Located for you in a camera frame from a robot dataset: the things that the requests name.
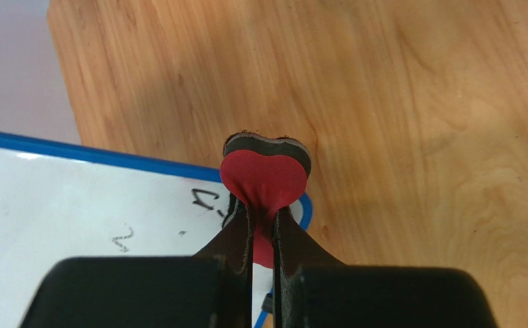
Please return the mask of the red heart eraser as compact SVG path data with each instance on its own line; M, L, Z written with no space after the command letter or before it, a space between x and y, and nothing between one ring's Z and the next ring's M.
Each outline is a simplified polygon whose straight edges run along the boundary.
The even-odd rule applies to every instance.
M307 147L290 137L271 139L242 132L224 143L220 177L231 195L256 215L256 264L268 269L274 266L274 218L304 195L311 168Z

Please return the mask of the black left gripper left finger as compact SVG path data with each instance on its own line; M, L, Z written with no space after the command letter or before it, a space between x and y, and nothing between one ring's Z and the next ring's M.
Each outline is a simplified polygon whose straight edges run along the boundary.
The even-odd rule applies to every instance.
M216 260L216 327L252 326L253 220L247 206L230 198L222 229L195 257Z

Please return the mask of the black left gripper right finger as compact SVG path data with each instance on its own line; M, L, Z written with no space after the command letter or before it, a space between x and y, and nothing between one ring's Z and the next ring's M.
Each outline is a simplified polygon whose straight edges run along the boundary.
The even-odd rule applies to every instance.
M342 267L344 263L319 245L281 208L273 221L275 327L303 327L307 311L303 273L310 268Z

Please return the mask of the blue framed whiteboard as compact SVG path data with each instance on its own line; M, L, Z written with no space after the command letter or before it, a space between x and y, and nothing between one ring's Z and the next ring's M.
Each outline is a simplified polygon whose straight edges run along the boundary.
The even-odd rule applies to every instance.
M219 169L0 133L0 327L216 327ZM310 200L288 206L306 230ZM252 260L255 305L272 268Z

